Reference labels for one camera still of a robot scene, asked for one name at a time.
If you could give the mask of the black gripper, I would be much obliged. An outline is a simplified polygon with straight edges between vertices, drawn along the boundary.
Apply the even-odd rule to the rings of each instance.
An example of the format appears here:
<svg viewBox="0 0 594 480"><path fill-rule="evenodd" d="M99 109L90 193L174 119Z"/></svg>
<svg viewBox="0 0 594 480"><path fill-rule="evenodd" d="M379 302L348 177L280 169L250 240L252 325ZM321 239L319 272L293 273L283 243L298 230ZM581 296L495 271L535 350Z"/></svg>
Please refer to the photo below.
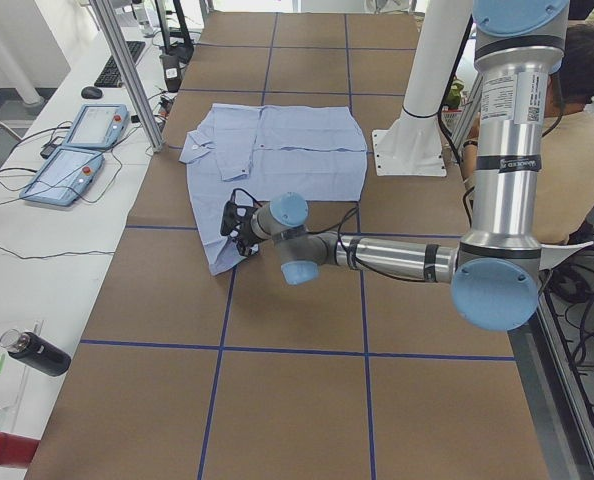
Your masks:
<svg viewBox="0 0 594 480"><path fill-rule="evenodd" d="M250 222L239 222L234 229L233 241L238 253L242 257L251 257L256 254L256 246L260 243L260 238L252 230Z"/></svg>

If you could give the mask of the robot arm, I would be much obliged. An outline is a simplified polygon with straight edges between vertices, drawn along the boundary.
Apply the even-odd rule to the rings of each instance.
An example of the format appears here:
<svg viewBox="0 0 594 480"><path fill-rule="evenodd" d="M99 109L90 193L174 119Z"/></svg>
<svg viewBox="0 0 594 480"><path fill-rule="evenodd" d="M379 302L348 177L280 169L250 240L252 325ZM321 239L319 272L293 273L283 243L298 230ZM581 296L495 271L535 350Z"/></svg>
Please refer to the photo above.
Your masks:
<svg viewBox="0 0 594 480"><path fill-rule="evenodd" d="M322 233L306 228L308 205L289 192L266 204L224 207L221 232L242 255L271 241L287 283L318 276L324 264L408 282L445 282L470 323L506 331L538 305L542 245L533 237L549 76L564 52L564 1L477 1L463 7L476 27L474 64L483 80L470 229L455 248Z"/></svg>

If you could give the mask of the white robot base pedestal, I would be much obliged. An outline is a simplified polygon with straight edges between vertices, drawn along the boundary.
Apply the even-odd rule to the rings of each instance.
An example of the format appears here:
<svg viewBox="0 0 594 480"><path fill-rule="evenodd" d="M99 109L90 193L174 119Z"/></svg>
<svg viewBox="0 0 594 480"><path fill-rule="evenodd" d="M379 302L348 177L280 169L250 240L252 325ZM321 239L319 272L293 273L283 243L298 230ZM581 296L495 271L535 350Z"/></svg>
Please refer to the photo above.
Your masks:
<svg viewBox="0 0 594 480"><path fill-rule="evenodd" d="M377 175L446 175L437 113L472 10L472 0L428 3L401 114L389 129L372 132Z"/></svg>

